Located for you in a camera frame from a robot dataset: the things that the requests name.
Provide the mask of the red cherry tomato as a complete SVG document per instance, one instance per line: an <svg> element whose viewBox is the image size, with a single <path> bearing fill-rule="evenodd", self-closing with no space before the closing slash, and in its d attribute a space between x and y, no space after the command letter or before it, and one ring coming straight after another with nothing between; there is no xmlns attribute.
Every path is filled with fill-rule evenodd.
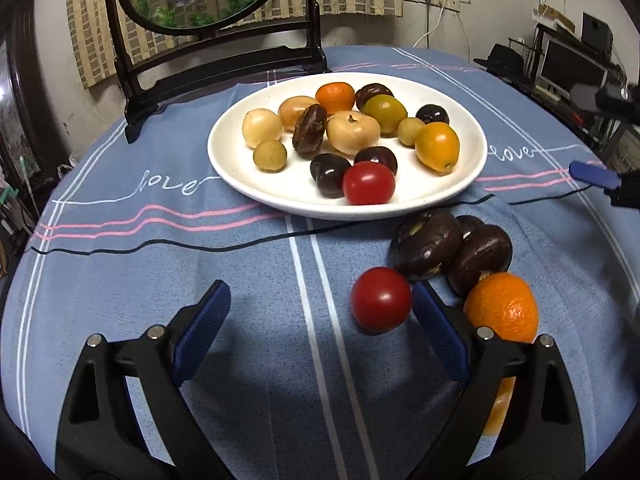
<svg viewBox="0 0 640 480"><path fill-rule="evenodd" d="M405 322L411 306L409 283L386 266L377 266L361 274L350 293L352 317L370 333L393 330Z"/></svg>
<svg viewBox="0 0 640 480"><path fill-rule="evenodd" d="M353 205L386 204L395 193L395 176L379 162L358 162L345 172L343 193Z"/></svg>

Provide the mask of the black desk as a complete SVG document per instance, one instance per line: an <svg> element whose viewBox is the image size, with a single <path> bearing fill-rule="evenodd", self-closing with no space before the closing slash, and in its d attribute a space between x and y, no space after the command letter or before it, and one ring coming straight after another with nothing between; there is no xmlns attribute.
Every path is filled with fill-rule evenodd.
<svg viewBox="0 0 640 480"><path fill-rule="evenodd" d="M606 166L612 167L612 156L628 127L619 120L580 110L567 96L561 96L555 90L534 84L526 74L528 56L532 49L518 41L516 44L520 47L518 50L511 46L494 44L487 58L474 58L474 62L562 122L584 141Z"/></svg>

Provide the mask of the dark brown wrinkled fruit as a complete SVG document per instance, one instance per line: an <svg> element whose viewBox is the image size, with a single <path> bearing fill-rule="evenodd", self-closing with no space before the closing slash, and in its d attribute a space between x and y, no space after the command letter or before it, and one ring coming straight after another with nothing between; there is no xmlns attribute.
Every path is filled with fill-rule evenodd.
<svg viewBox="0 0 640 480"><path fill-rule="evenodd" d="M448 266L447 282L456 296L464 297L487 275L506 272L512 257L513 246L506 231L484 224L463 240Z"/></svg>

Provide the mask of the large orange mandarin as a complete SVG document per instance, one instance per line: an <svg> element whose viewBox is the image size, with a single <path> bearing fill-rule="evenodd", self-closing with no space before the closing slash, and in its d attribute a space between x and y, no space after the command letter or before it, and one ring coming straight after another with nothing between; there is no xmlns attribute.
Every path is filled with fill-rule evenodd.
<svg viewBox="0 0 640 480"><path fill-rule="evenodd" d="M539 314L526 281L499 272L488 275L466 297L463 312L474 327L491 328L501 339L531 344L537 335Z"/></svg>

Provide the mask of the dark brown plum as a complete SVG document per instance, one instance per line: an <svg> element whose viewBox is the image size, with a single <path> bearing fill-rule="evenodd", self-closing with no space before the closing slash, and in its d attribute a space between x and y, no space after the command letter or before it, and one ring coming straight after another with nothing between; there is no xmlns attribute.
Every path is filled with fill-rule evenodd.
<svg viewBox="0 0 640 480"><path fill-rule="evenodd" d="M482 219L477 216L473 216L472 214L462 214L461 216L457 216L457 220L460 224L462 238L464 240L476 229L484 226L485 224Z"/></svg>

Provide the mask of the orange yellow tomato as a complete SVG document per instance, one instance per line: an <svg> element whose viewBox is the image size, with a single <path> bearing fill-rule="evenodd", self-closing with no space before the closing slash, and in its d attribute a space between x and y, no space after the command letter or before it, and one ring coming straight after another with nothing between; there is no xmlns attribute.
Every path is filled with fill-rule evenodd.
<svg viewBox="0 0 640 480"><path fill-rule="evenodd" d="M414 150L426 168L438 174L449 174L459 160L460 140L446 122L431 122L416 135Z"/></svg>

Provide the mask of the blue striped tablecloth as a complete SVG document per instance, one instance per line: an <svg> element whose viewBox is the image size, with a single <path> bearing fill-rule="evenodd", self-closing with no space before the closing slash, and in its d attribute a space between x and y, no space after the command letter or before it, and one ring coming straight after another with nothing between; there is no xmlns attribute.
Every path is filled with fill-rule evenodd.
<svg viewBox="0 0 640 480"><path fill-rule="evenodd" d="M533 289L560 347L588 460L637 403L639 215L567 173L596 156L500 80L450 55L334 48L332 70L404 77L464 105L487 164L454 203L508 232L511 269ZM257 205L208 161L215 120L276 73L151 117L128 143L116 122L54 191L12 280L1 323L1 385L14 424L47 464L88 336L140 336L214 281L228 318L182 392L242 479L402 479L457 396L415 322L381 335L352 322L358 276L382 266L393 221L333 229Z"/></svg>

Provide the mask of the yellow green tomato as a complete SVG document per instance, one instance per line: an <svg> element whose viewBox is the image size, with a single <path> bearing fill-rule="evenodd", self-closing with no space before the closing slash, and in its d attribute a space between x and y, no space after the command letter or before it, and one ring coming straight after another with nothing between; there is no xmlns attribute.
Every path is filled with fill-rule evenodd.
<svg viewBox="0 0 640 480"><path fill-rule="evenodd" d="M363 105L362 112L378 122L382 136L394 136L399 124L408 117L402 103L388 94L372 96Z"/></svg>

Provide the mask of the dark date on plate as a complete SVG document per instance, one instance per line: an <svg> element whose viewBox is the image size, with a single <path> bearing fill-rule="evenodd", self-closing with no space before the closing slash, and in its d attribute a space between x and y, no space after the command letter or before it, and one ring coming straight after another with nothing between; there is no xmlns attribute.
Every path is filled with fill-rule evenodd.
<svg viewBox="0 0 640 480"><path fill-rule="evenodd" d="M393 96L393 91L390 88L384 86L384 84L366 84L355 93L355 104L360 112L363 111L363 107L374 96Z"/></svg>

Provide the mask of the beige apple shaped fruit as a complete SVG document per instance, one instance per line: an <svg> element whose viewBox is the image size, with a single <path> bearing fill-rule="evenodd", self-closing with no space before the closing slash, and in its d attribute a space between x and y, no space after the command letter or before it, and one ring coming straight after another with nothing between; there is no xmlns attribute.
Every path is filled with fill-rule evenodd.
<svg viewBox="0 0 640 480"><path fill-rule="evenodd" d="M326 122L326 136L334 150L355 156L363 148L378 143L381 128L373 117L356 110L344 110L329 117Z"/></svg>

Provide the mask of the dark plum front left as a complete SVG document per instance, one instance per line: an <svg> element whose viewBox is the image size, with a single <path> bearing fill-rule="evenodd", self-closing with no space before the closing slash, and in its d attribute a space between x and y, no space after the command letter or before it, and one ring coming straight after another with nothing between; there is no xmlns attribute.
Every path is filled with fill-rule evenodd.
<svg viewBox="0 0 640 480"><path fill-rule="evenodd" d="M343 179L352 164L343 156L323 153L314 156L310 163L311 177L319 192L329 198L344 195Z"/></svg>

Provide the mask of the small orange mandarin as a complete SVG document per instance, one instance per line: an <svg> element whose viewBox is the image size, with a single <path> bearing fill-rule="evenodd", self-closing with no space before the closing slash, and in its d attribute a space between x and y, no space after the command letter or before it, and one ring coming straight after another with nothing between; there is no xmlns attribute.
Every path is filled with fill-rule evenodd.
<svg viewBox="0 0 640 480"><path fill-rule="evenodd" d="M314 98L329 115L333 115L354 107L355 90L344 81L330 82L321 86Z"/></svg>

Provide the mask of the small green longan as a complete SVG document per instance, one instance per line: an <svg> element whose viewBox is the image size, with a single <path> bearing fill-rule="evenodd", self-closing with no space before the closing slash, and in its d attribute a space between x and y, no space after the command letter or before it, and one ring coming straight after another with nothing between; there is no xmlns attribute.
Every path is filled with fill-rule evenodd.
<svg viewBox="0 0 640 480"><path fill-rule="evenodd" d="M286 166L288 152L278 140L265 140L254 149L253 162L260 171L278 172Z"/></svg>

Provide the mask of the pale beige fruit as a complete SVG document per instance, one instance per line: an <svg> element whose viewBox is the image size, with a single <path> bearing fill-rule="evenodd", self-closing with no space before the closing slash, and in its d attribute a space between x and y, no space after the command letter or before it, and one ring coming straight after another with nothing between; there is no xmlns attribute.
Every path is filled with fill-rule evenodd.
<svg viewBox="0 0 640 480"><path fill-rule="evenodd" d="M249 148L257 148L265 141L279 140L282 131L280 116L265 108L250 110L242 122L242 135Z"/></svg>

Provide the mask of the round goldfish screen ornament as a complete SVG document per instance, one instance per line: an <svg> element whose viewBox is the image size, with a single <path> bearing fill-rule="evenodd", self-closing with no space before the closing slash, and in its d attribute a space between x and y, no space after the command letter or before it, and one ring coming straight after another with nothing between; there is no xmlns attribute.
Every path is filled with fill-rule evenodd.
<svg viewBox="0 0 640 480"><path fill-rule="evenodd" d="M329 70L321 44L320 6L317 0L305 1L305 15L301 18L284 18L275 22L260 22L238 26L243 18L257 11L269 0L255 0L246 8L223 20L203 27L184 29L154 24L135 8L130 0L105 0L108 27L115 53L114 64L119 87L124 94L124 133L129 144L138 140L146 120L157 113L163 104L178 96L185 96L211 84L244 76L255 75L279 68L301 67L310 74L326 73ZM131 61L125 46L124 34L118 17L122 11L131 21L149 32L185 37L194 36L193 44L185 44L157 54L139 64ZM200 66L189 68L158 80L151 88L140 86L139 75L152 68L166 64L176 58L184 58L199 50L230 44L248 38L266 36L276 32L306 32L306 44L299 48L273 47L242 52L226 58L218 58Z"/></svg>

